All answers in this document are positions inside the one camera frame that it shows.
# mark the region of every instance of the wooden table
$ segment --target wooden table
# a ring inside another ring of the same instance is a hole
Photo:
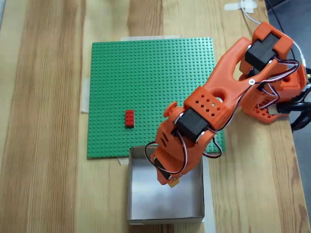
[[[256,25],[237,0],[7,0],[0,33],[0,232],[204,232],[129,227],[127,166],[86,159],[81,80],[91,45],[123,36],[212,36],[216,59]],[[267,20],[263,1],[253,15]],[[310,232],[288,121],[238,112],[209,163],[218,232]]]

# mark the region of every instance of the orange robotic arm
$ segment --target orange robotic arm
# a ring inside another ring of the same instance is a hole
[[[173,102],[164,112],[167,120],[156,133],[158,147],[148,158],[157,168],[161,184],[174,186],[178,179],[200,161],[208,143],[233,117],[235,110],[243,111],[270,123],[280,115],[269,115],[261,108],[271,101],[288,101],[297,96],[307,84],[304,68],[298,63],[289,72],[285,60],[293,41],[264,22],[255,30],[252,41],[242,37],[219,60],[210,78],[185,101],[184,106]],[[243,73],[233,77],[236,64],[241,62]]]

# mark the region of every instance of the tape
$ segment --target tape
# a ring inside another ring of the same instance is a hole
[[[90,78],[82,79],[82,101],[81,101],[81,112],[88,113],[89,109],[89,85]]]
[[[254,13],[254,9],[257,8],[257,2],[253,0],[245,0],[244,2],[237,2],[225,5],[225,11],[236,11],[241,9],[241,4],[246,13]]]

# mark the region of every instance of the green baseplate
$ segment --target green baseplate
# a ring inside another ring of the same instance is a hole
[[[128,156],[154,141],[172,101],[203,85],[215,67],[211,38],[93,43],[88,123],[88,158]],[[135,127],[125,128],[125,110]],[[216,135],[225,149],[224,133]],[[210,142],[208,152],[217,152]]]

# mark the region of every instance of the white cable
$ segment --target white cable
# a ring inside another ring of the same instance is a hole
[[[253,22],[256,23],[256,24],[261,24],[261,22],[258,22],[258,21],[256,21],[256,20],[254,20],[253,18],[251,18],[251,17],[246,13],[246,11],[245,11],[245,9],[244,9],[244,1],[243,1],[243,0],[240,1],[240,4],[241,4],[241,9],[242,9],[242,11],[243,11],[243,13],[244,13],[244,15],[245,15],[246,17],[248,17],[251,21],[253,21]],[[293,42],[294,42],[294,45],[296,46],[296,48],[297,48],[298,51],[299,51],[301,64],[302,64],[304,67],[306,67],[306,60],[305,60],[305,58],[304,58],[304,56],[303,56],[303,53],[302,53],[300,47],[298,46],[298,44],[297,44],[294,40],[293,40]]]
[[[296,46],[296,48],[297,48],[298,51],[299,51],[300,59],[301,59],[301,64],[302,64],[304,67],[306,67],[306,60],[305,60],[305,58],[304,58],[304,56],[303,56],[303,54],[302,54],[302,51],[301,51],[300,47],[298,46],[298,44],[297,44],[296,42],[294,42],[294,45]]]
[[[267,90],[265,90],[265,89],[263,89],[263,91],[264,91],[265,93],[267,93],[268,95],[270,95],[270,96],[275,96],[275,94],[271,94],[269,91],[267,91]]]
[[[241,9],[242,9],[244,15],[245,15],[246,17],[248,17],[248,18],[249,18],[251,21],[253,21],[254,23],[256,23],[256,24],[261,24],[260,22],[258,22],[258,21],[256,21],[256,20],[254,20],[253,18],[251,18],[251,17],[246,13],[246,11],[245,11],[245,9],[244,9],[244,3],[245,3],[245,2],[244,2],[243,0],[240,1]]]
[[[179,174],[180,172],[182,172],[182,171],[186,168],[187,163],[188,163],[188,150],[187,150],[186,143],[185,143],[185,141],[184,141],[184,139],[183,139],[183,137],[181,136],[181,134],[180,134],[179,131],[176,131],[176,134],[177,134],[177,136],[178,136],[178,138],[179,138],[179,140],[180,140],[180,142],[181,142],[181,145],[182,145],[182,148],[183,148],[183,152],[184,152],[184,156],[185,156],[185,162],[184,162],[184,166],[182,167],[182,169],[181,169],[180,171],[168,171],[168,170],[165,170],[165,169],[163,169],[163,168],[160,168],[160,167],[158,167],[158,166],[156,166],[156,165],[154,164],[154,166],[155,166],[156,168],[158,168],[158,169],[160,169],[160,170],[162,170],[162,171],[165,171],[165,172],[167,172],[167,173],[170,173],[170,174]],[[148,145],[154,145],[154,144],[157,144],[157,143],[156,143],[156,142],[154,142],[154,143],[151,142],[151,143],[147,144],[147,146],[148,146]],[[150,160],[150,158],[148,158],[147,153],[146,153],[146,148],[147,148],[147,146],[145,146],[144,154],[145,154],[146,159],[149,160],[150,163],[152,163],[151,160]]]
[[[209,153],[205,153],[203,152],[203,155],[206,156],[207,158],[211,158],[211,159],[216,159],[219,158],[222,154],[223,154],[223,149],[218,145],[218,143],[215,140],[215,136],[213,137],[213,143],[216,145],[216,147],[219,150],[218,154],[209,154]]]

